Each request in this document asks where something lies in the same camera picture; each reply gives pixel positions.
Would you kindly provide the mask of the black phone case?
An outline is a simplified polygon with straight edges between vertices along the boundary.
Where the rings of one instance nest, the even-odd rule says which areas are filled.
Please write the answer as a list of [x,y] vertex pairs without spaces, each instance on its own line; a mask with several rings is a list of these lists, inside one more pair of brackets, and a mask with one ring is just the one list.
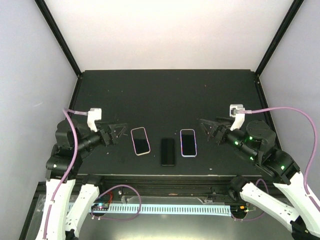
[[162,166],[174,166],[176,163],[176,143],[173,138],[162,138],[160,145]]

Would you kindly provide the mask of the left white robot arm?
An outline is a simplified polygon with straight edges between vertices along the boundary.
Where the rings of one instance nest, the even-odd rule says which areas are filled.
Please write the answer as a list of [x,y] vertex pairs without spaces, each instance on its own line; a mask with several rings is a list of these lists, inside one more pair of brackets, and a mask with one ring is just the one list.
[[76,120],[65,119],[57,125],[56,144],[46,162],[46,196],[38,240],[77,240],[86,215],[95,199],[103,199],[108,192],[100,175],[84,178],[73,206],[70,197],[79,169],[86,157],[99,146],[118,143],[125,133],[126,123],[100,122],[97,131]]

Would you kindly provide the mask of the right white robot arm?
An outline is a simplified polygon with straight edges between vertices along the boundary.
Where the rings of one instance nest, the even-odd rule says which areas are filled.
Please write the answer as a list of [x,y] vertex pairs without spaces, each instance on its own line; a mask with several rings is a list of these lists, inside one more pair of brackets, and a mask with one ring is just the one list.
[[320,213],[315,206],[320,201],[312,191],[304,192],[300,167],[287,152],[276,147],[276,133],[264,121],[251,121],[245,130],[234,128],[235,122],[224,117],[215,121],[201,119],[200,125],[207,138],[217,145],[229,144],[237,149],[240,157],[248,160],[265,180],[272,182],[290,204],[260,190],[241,175],[229,183],[227,195],[230,200],[243,200],[260,208],[286,227],[295,240],[320,238]]

